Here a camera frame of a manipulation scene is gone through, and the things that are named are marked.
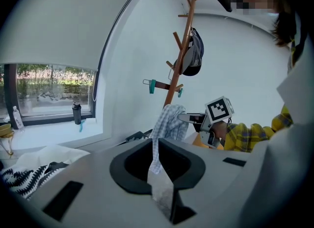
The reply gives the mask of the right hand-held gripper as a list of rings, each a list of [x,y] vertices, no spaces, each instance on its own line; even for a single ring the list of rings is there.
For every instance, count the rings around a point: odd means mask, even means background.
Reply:
[[[220,138],[217,138],[212,130],[214,123],[222,120],[232,122],[235,111],[228,98],[221,96],[205,104],[206,113],[182,113],[178,119],[189,124],[201,125],[200,137],[204,145],[216,149],[220,145]]]

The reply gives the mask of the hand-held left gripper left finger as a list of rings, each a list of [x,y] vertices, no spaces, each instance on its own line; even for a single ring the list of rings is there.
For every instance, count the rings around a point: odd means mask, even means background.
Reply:
[[[44,218],[44,226],[61,228],[169,228],[169,221],[150,195],[130,194],[111,177],[114,157],[149,140],[134,141],[86,155],[58,173],[35,191],[29,204]],[[70,181],[82,188],[60,221],[44,208]]]

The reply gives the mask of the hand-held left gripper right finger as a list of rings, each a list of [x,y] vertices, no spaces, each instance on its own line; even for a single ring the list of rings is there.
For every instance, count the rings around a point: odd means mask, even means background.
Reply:
[[[245,198],[238,177],[248,153],[200,148],[160,139],[159,160],[181,201],[185,217],[175,224],[163,218],[158,228],[248,228],[241,212]]]

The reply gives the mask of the blue checked shirt clothes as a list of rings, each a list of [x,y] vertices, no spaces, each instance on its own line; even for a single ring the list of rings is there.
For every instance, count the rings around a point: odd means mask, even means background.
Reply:
[[[152,199],[167,219],[171,216],[174,195],[173,183],[159,161],[158,140],[168,138],[182,141],[187,133],[188,123],[179,120],[185,113],[182,105],[166,105],[150,134],[153,142],[153,160],[148,170],[147,183],[152,187]]]

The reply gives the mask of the wooden coat rack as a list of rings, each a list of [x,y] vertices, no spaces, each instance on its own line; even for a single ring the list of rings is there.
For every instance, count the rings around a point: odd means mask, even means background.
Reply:
[[[170,71],[173,71],[172,78],[170,79],[170,84],[156,81],[155,88],[164,89],[168,91],[163,107],[165,107],[168,104],[171,104],[174,94],[178,93],[180,88],[183,88],[183,84],[178,85],[178,81],[181,75],[180,72],[182,68],[183,56],[186,53],[188,45],[189,45],[190,31],[192,28],[196,1],[197,0],[187,0],[188,5],[189,5],[188,13],[184,15],[183,14],[178,15],[178,17],[187,18],[187,20],[186,20],[186,25],[185,25],[185,30],[184,30],[182,40],[180,40],[177,32],[173,33],[180,51],[179,51],[176,65],[173,65],[169,61],[166,61],[166,64],[170,67]]]

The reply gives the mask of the navy cap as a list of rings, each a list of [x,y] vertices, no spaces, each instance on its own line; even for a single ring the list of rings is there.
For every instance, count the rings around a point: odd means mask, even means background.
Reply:
[[[195,29],[195,28],[191,28],[191,31],[190,31],[190,39],[189,39],[189,45],[188,45],[188,48],[192,46],[192,35],[195,34],[197,36],[199,36],[201,38],[201,36],[199,35],[198,31]],[[201,67],[194,67],[194,68],[187,68],[186,70],[183,70],[183,67],[181,68],[181,72],[180,74],[181,75],[184,75],[184,76],[195,76],[199,73]]]

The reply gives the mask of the white round floor bed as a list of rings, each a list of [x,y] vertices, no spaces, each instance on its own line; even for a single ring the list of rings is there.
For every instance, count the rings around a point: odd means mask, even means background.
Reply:
[[[80,149],[51,145],[35,152],[26,152],[19,158],[4,159],[1,162],[5,169],[17,166],[27,170],[35,170],[41,166],[48,165],[51,162],[72,164],[88,154],[89,152]]]

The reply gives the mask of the grey cap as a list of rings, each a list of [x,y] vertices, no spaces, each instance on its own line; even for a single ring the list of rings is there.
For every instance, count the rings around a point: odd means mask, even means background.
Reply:
[[[183,58],[183,70],[187,68],[201,67],[202,57],[204,54],[204,45],[202,39],[193,34],[192,37],[192,46],[186,51]]]

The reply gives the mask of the black drinking bottle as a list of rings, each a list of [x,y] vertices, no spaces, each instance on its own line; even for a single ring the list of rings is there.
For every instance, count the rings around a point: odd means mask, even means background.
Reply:
[[[76,125],[81,124],[81,105],[74,102],[72,105],[73,117]]]

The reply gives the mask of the black white patterned blanket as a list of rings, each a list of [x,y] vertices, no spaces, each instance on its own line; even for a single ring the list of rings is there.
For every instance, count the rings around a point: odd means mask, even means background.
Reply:
[[[0,177],[12,192],[29,201],[37,189],[68,166],[63,162],[51,162],[37,169],[13,165],[0,171]]]

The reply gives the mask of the clear water bottle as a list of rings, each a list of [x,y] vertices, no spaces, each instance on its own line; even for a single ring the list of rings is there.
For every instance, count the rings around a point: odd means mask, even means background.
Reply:
[[[22,117],[21,117],[21,114],[20,114],[20,112],[19,112],[19,110],[17,109],[16,106],[13,106],[13,117],[14,117],[15,123],[17,125],[17,128],[19,130],[23,129],[24,128],[24,124],[23,124],[23,121],[22,121]]]

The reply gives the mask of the large window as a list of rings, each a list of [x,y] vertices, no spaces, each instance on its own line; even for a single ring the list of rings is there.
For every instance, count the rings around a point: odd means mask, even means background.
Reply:
[[[0,64],[0,125],[14,106],[25,126],[95,117],[97,72],[52,64]]]

